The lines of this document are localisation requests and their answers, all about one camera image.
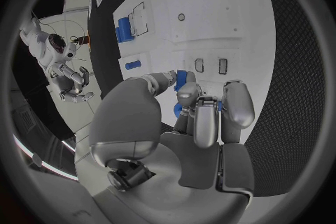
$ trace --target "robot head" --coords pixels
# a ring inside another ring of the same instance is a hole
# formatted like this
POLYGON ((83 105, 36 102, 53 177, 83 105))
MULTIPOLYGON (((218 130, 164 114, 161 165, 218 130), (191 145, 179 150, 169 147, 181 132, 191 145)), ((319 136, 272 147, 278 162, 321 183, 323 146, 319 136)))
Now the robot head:
POLYGON ((63 53, 64 48, 66 47, 66 43, 61 36, 57 34, 50 34, 48 37, 48 41, 58 53, 63 53))

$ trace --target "blue object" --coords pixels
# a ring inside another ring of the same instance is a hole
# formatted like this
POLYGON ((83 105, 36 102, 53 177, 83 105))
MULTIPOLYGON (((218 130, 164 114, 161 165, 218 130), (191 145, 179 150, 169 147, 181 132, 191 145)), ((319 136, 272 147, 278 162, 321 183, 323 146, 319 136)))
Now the blue object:
POLYGON ((179 118, 181 111, 182 111, 182 106, 179 103, 177 103, 174 106, 174 114, 177 118, 179 118))
POLYGON ((176 86, 174 87, 174 90, 179 91, 184 86, 185 83, 186 83, 186 71, 178 70, 178 76, 176 79, 176 86))
POLYGON ((134 36, 130 33, 130 23, 127 17, 118 20, 119 24, 119 37, 122 42, 132 41, 134 36))
POLYGON ((119 27, 117 27, 117 28, 115 29, 115 33, 116 33, 116 38, 117 38, 117 40, 118 40, 118 43, 122 43, 123 41, 122 41, 122 39, 121 39, 121 37, 120 37, 120 30, 119 30, 119 27))
POLYGON ((135 61, 135 62, 130 62, 125 64, 125 68, 127 70, 133 69, 133 68, 137 68, 141 66, 141 62, 139 60, 135 61))

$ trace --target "circular hole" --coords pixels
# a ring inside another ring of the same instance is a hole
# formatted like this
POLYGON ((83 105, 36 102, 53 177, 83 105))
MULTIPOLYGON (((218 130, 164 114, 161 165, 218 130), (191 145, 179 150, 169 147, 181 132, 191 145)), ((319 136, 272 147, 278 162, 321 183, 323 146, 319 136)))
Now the circular hole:
POLYGON ((179 14, 179 21, 184 21, 185 20, 185 16, 184 14, 179 14))

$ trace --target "humanoid robot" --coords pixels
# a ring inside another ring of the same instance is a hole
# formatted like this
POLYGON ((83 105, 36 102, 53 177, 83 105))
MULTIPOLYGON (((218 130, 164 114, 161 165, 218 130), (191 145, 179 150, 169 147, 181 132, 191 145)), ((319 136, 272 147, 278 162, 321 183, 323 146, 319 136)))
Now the humanoid robot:
POLYGON ((61 36, 43 32, 36 18, 28 20, 20 30, 20 38, 38 60, 53 91, 62 101, 86 102, 94 96, 92 92, 80 94, 89 83, 87 69, 80 67, 81 76, 66 65, 76 55, 75 43, 66 45, 61 36))
POLYGON ((137 223, 237 223, 254 190, 249 153, 239 143, 255 117, 247 86, 223 84, 219 144, 218 99, 202 96, 193 72, 177 92, 183 109, 173 131, 162 134, 155 96, 175 81, 174 71, 133 77, 103 99, 89 144, 93 159, 110 169, 111 186, 96 202, 111 221, 119 212, 109 208, 121 201, 130 212, 120 214, 135 213, 137 223))

